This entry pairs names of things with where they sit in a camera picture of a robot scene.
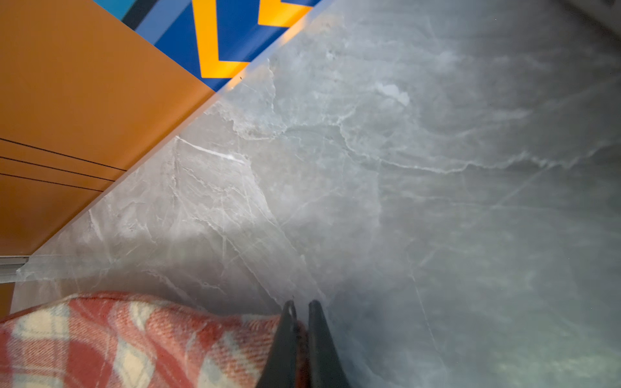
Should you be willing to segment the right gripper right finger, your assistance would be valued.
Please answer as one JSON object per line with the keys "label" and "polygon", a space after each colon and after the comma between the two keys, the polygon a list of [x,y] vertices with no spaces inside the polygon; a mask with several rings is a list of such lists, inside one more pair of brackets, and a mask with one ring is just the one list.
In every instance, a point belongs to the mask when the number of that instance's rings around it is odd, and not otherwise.
{"label": "right gripper right finger", "polygon": [[308,351],[311,387],[351,388],[318,300],[309,303]]}

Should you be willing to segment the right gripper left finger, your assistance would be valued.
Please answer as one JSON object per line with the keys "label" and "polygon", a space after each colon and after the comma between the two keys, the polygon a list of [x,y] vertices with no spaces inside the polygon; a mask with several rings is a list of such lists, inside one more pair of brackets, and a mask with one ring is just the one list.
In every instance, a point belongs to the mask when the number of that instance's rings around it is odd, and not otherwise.
{"label": "right gripper left finger", "polygon": [[256,388],[293,388],[296,381],[298,320],[293,301],[285,303],[265,368]]}

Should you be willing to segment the red plaid skirt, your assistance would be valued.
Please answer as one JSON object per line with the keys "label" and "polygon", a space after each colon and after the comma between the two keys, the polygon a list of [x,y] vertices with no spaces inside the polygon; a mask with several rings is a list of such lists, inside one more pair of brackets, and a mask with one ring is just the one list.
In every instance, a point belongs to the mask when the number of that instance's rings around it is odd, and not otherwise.
{"label": "red plaid skirt", "polygon": [[280,319],[74,294],[1,321],[4,387],[254,387]]}

